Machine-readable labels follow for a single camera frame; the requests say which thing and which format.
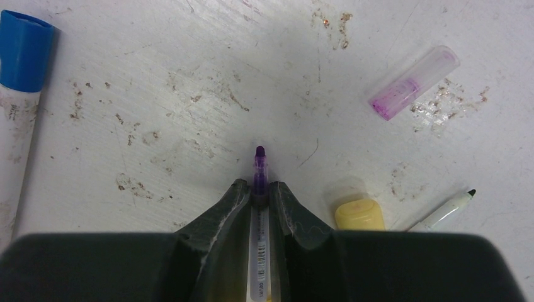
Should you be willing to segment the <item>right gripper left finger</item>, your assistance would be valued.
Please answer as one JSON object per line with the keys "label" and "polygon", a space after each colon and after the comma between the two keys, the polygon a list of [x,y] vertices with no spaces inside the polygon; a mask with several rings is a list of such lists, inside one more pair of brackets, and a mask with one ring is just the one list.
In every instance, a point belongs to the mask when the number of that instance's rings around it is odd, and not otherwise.
{"label": "right gripper left finger", "polygon": [[245,301],[250,187],[173,233],[36,233],[1,256],[2,301]]}

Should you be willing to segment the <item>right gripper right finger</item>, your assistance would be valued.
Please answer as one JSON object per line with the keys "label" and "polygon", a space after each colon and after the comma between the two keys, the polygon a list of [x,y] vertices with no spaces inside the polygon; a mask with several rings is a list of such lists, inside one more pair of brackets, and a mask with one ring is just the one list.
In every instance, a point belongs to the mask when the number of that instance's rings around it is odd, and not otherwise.
{"label": "right gripper right finger", "polygon": [[342,231],[270,184],[274,301],[523,301],[498,250],[457,233]]}

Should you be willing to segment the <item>purple pen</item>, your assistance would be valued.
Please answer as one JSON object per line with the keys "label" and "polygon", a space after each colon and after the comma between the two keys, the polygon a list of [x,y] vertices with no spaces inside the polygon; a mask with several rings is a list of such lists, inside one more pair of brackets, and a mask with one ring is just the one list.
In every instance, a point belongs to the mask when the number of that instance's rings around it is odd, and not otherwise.
{"label": "purple pen", "polygon": [[270,294],[270,228],[268,165],[264,147],[256,147],[251,189],[249,293],[252,301],[267,301]]}

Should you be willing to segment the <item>clear purple pen cap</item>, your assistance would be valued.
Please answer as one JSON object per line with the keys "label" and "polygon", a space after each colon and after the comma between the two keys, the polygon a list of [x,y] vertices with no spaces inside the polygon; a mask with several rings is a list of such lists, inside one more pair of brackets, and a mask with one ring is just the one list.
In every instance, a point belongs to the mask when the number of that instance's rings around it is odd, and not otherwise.
{"label": "clear purple pen cap", "polygon": [[437,46],[376,93],[370,105],[389,121],[459,66],[460,59],[451,48]]}

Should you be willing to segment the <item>blue marker pen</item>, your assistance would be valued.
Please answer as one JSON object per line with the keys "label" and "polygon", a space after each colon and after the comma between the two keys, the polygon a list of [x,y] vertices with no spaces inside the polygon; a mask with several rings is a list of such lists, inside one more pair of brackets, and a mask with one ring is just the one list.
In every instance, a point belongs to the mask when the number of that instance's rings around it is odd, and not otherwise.
{"label": "blue marker pen", "polygon": [[1,249],[11,242],[54,27],[1,12]]}

